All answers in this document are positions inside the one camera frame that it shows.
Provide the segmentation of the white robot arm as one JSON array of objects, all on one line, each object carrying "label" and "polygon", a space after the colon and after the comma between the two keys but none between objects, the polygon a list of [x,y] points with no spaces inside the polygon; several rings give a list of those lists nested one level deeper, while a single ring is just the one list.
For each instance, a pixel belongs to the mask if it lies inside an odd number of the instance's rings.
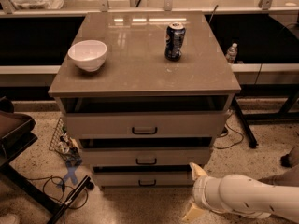
[{"label": "white robot arm", "polygon": [[298,187],[268,185],[244,175],[215,178],[193,162],[190,167],[194,183],[184,221],[194,221],[210,210],[247,218],[274,215],[299,222]]}]

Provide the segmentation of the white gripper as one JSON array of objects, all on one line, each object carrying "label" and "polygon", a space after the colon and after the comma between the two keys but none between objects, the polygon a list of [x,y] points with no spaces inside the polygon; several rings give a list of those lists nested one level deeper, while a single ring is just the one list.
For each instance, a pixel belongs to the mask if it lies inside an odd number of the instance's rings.
[{"label": "white gripper", "polygon": [[224,212],[219,187],[221,178],[207,176],[206,171],[194,162],[189,163],[192,170],[192,189],[194,202],[189,202],[182,220],[192,222],[205,213],[206,210]]}]

